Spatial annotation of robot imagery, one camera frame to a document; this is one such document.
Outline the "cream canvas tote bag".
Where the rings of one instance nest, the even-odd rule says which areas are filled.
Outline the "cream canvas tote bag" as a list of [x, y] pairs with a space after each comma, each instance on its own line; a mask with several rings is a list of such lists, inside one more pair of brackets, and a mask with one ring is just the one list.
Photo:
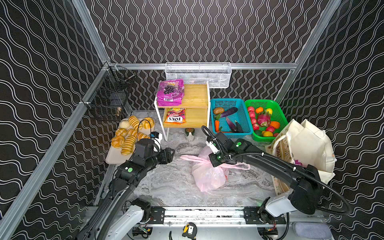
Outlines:
[[334, 176], [337, 161], [330, 138], [308, 120], [291, 120], [278, 136], [265, 146], [268, 154], [281, 160], [319, 171], [321, 181], [327, 184]]

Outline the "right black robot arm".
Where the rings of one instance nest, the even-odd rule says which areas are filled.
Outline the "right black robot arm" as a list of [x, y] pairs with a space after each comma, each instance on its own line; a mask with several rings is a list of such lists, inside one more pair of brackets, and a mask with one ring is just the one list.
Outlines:
[[[291, 164], [260, 150], [244, 139], [232, 141], [223, 133], [213, 134], [205, 126], [202, 127], [202, 130], [207, 136], [207, 145], [213, 151], [209, 155], [213, 167], [225, 164], [231, 167], [236, 166], [236, 164], [249, 164], [288, 185], [290, 188], [288, 192], [264, 200], [260, 208], [263, 215], [278, 217], [294, 211], [306, 215], [313, 215], [316, 211], [341, 216], [352, 213], [350, 203], [340, 193], [321, 181], [316, 167]], [[339, 198], [344, 203], [345, 210], [335, 211], [321, 207], [320, 198], [324, 191], [328, 191]]]

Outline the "pink plastic bag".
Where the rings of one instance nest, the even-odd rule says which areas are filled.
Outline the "pink plastic bag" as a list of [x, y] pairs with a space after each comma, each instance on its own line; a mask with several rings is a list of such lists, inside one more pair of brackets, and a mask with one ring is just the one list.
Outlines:
[[209, 192], [222, 187], [228, 180], [230, 170], [248, 171], [251, 169], [251, 166], [245, 163], [222, 164], [214, 167], [209, 159], [209, 154], [212, 153], [210, 147], [205, 146], [198, 156], [180, 156], [181, 160], [192, 162], [192, 176], [201, 192]]

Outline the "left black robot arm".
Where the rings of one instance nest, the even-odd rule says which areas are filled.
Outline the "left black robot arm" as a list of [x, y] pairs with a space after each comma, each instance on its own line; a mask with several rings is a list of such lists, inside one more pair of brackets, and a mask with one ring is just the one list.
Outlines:
[[174, 149], [161, 149], [152, 139], [138, 141], [130, 159], [118, 167], [102, 204], [75, 239], [121, 240], [135, 225], [149, 223], [151, 204], [141, 199], [133, 200], [118, 220], [116, 217], [147, 173], [158, 165], [171, 163], [174, 155]]

